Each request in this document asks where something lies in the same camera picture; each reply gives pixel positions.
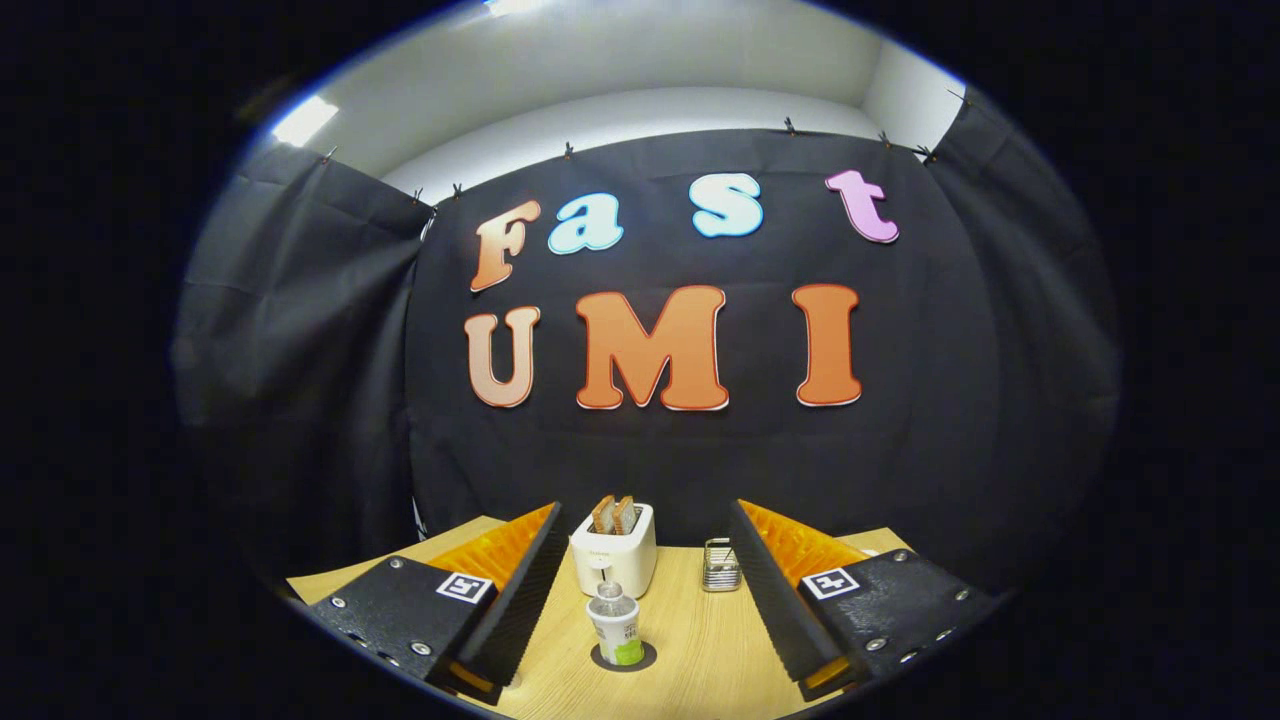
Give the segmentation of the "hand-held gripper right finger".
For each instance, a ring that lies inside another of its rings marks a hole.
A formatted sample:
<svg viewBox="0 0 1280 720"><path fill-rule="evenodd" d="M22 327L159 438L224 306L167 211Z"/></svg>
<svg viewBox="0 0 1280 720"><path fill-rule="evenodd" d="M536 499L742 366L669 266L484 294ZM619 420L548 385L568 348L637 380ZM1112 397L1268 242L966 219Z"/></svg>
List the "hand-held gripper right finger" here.
<svg viewBox="0 0 1280 720"><path fill-rule="evenodd" d="M805 700L882 685L1001 606L909 548L868 553L742 498L730 518L730 546Z"/></svg>

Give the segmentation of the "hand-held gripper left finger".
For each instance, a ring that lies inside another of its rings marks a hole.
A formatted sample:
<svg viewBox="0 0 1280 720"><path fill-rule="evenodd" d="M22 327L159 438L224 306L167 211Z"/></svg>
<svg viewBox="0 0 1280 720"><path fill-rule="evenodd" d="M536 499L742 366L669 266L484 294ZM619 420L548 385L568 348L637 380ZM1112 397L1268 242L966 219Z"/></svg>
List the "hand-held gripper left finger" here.
<svg viewBox="0 0 1280 720"><path fill-rule="evenodd" d="M307 601L388 667L493 701L518 670L564 556L553 502L428 561L390 555Z"/></svg>

